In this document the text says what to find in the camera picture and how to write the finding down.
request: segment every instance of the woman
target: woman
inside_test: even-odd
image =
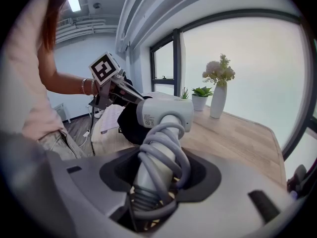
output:
[[[5,44],[8,63],[36,100],[22,128],[25,137],[37,140],[62,159],[85,154],[69,136],[52,109],[47,90],[60,94],[96,95],[92,79],[60,73],[53,56],[56,24],[66,0],[31,0],[12,27]]]

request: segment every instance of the black window frame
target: black window frame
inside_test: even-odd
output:
[[[155,90],[154,84],[170,84],[174,85],[174,95],[180,96],[180,85],[181,85],[181,45],[180,45],[180,33],[186,32],[198,26],[212,23],[224,19],[241,18],[241,17],[266,17],[275,18],[291,23],[300,25],[305,33],[306,41],[309,46],[310,61],[308,69],[311,73],[309,82],[309,91],[304,96],[304,107],[302,108],[302,115],[297,122],[296,129],[293,131],[292,137],[287,142],[282,152],[284,161],[291,155],[295,147],[301,140],[307,128],[310,128],[317,133],[317,119],[313,117],[314,110],[317,102],[317,50],[314,41],[314,34],[310,29],[308,23],[304,18],[292,15],[290,13],[271,10],[271,9],[239,9],[220,12],[216,14],[203,17],[195,20],[189,24],[186,24],[179,29],[174,29],[172,33],[158,41],[155,45],[150,47],[150,60],[151,60],[151,80],[152,80],[152,91]],[[173,43],[173,79],[155,79],[155,60],[154,52],[166,45],[167,43],[174,41]]]

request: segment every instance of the vase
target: vase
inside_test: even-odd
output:
[[[216,88],[213,92],[211,106],[210,106],[210,116],[212,118],[219,119],[222,112],[224,105],[226,103],[227,98],[227,84],[224,86],[216,85]]]
[[[203,111],[208,97],[200,97],[192,94],[193,108],[196,111]]]

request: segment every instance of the wooden table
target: wooden table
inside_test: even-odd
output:
[[[118,133],[118,128],[100,134],[102,118],[96,123],[92,135],[97,155],[134,146]],[[223,113],[220,119],[213,119],[206,106],[203,111],[194,111],[191,131],[180,142],[182,147],[232,158],[255,167],[286,188],[284,161],[275,135],[271,129],[259,123],[228,113]]]

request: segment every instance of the pink shirt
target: pink shirt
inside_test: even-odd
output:
[[[59,129],[65,130],[39,76],[37,54],[42,44],[42,23],[47,6],[48,0],[31,0],[13,25],[5,44],[8,62],[36,100],[22,128],[22,134],[34,140]]]

